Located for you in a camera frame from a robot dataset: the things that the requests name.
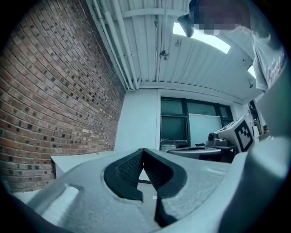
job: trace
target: brick wall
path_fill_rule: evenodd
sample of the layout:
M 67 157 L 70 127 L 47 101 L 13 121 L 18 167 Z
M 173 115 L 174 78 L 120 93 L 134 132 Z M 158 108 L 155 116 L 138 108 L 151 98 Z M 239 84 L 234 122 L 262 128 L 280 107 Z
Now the brick wall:
M 13 191 L 52 182 L 51 155 L 114 148 L 125 91 L 91 21 L 83 0 L 39 1 L 2 51 L 0 171 Z

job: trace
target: ceiling light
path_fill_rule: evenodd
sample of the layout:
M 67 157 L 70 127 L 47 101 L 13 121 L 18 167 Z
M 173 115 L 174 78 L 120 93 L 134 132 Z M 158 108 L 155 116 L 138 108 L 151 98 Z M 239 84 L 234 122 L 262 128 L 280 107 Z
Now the ceiling light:
M 250 68 L 247 70 L 254 78 L 256 78 L 255 70 L 253 66 L 250 66 Z
M 183 29 L 179 23 L 174 23 L 173 34 L 186 36 L 185 32 L 183 31 Z M 191 38 L 202 41 L 204 43 L 207 43 L 207 44 L 221 50 L 222 52 L 224 52 L 226 54 L 228 53 L 229 49 L 231 48 L 230 45 L 225 43 L 223 40 L 217 38 L 216 36 L 206 35 L 199 30 L 194 30 L 193 36 L 191 36 Z

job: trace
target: white ceiling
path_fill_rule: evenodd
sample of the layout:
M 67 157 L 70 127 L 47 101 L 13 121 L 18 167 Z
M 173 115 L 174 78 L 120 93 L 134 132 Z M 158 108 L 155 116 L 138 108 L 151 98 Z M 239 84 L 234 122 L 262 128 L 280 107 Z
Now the white ceiling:
M 113 19 L 112 0 L 104 1 Z M 252 37 L 242 30 L 218 36 L 231 46 L 228 54 L 192 38 L 172 33 L 177 17 L 188 12 L 188 0 L 120 0 L 127 37 L 140 88 L 158 87 L 219 96 L 238 103 L 258 96 L 255 79 L 247 72 L 254 56 Z M 119 25 L 115 28 L 121 39 Z M 169 53 L 167 60 L 160 52 Z

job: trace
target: person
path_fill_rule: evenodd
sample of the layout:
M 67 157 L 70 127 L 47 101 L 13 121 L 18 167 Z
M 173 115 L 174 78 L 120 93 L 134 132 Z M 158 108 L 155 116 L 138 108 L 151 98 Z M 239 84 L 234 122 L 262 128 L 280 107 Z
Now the person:
M 286 65 L 286 53 L 267 18 L 251 1 L 246 0 L 192 0 L 189 14 L 178 22 L 188 37 L 194 28 L 205 34 L 217 35 L 238 28 L 253 37 L 256 87 L 267 91 Z

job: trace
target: window frame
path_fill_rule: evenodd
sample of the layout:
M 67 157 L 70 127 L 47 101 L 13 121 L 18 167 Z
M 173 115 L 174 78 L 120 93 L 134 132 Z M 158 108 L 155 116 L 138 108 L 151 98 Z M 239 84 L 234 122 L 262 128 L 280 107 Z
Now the window frame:
M 165 144 L 176 144 L 176 145 L 186 145 L 188 147 L 191 146 L 191 134 L 190 134 L 190 121 L 189 121 L 189 111 L 187 103 L 196 103 L 196 104 L 204 104 L 204 105 L 210 105 L 214 106 L 216 116 L 220 117 L 221 125 L 224 125 L 225 121 L 233 121 L 233 116 L 231 113 L 231 108 L 228 105 L 223 105 L 219 103 L 213 103 L 213 102 L 206 102 L 206 101 L 199 101 L 199 100 L 191 100 L 186 98 L 172 98 L 172 97 L 163 97 L 161 96 L 162 100 L 168 100 L 168 101 L 181 101 L 182 103 L 182 110 L 183 114 L 162 114 L 161 113 L 161 126 L 160 126 L 160 145 Z M 221 113 L 220 107 L 226 108 L 228 117 L 223 117 Z M 186 119 L 186 140 L 162 140 L 162 118 L 163 117 L 173 117 L 173 118 L 185 118 Z

